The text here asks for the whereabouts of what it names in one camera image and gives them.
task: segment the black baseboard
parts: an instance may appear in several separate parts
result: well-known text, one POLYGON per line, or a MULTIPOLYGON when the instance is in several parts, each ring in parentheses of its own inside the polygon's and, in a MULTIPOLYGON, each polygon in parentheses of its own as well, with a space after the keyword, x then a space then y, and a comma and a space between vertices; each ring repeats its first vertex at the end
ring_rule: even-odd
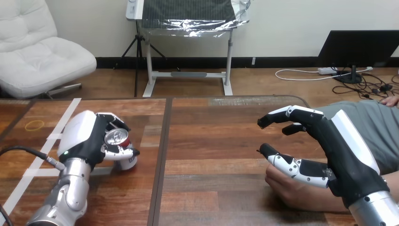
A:
MULTIPOLYGON (((113 68, 118 62, 118 68, 135 69, 136 58, 125 57, 96 57, 97 68, 113 68)), ((233 57, 232 68, 291 68, 291 67, 329 67, 330 65, 318 65, 317 57, 257 57, 252 65, 252 57, 233 57)), ((391 57, 384 67, 399 67, 399 57, 391 57)), ((140 62, 140 68, 147 68, 146 58, 140 62)), ((153 69, 176 68, 226 68, 225 57, 161 57, 152 58, 153 69)))

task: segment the white armchair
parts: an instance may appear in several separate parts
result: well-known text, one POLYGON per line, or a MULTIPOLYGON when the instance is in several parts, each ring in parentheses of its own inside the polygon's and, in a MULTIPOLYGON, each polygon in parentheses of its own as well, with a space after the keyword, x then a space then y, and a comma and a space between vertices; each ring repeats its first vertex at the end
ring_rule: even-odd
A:
POLYGON ((0 0, 0 86, 16 98, 52 90, 90 74, 96 59, 82 46, 57 37, 45 0, 0 0))

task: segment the computer monitor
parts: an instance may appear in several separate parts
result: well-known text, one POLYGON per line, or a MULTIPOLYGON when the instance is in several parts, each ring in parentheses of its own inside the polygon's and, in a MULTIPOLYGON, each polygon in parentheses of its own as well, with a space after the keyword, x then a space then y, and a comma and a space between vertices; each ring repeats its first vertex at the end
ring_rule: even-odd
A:
POLYGON ((344 83, 359 83, 356 67, 383 66, 399 46, 399 31, 330 31, 318 58, 318 66, 349 67, 351 73, 335 77, 344 83))

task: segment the can lid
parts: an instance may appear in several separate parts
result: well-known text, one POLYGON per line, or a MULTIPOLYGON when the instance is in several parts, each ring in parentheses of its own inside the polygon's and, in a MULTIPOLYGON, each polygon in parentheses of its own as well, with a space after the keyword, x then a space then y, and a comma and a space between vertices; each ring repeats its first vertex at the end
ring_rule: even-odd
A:
POLYGON ((109 145, 120 145, 128 139, 128 131, 126 129, 112 129, 105 134, 104 141, 109 145))

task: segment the gray shirt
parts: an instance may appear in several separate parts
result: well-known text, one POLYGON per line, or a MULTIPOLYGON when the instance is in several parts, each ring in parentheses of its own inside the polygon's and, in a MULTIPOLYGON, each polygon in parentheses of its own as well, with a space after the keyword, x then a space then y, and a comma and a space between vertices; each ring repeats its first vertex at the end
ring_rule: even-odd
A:
POLYGON ((331 119, 344 110, 365 140, 381 175, 399 170, 399 109, 374 100, 341 101, 316 108, 331 119))

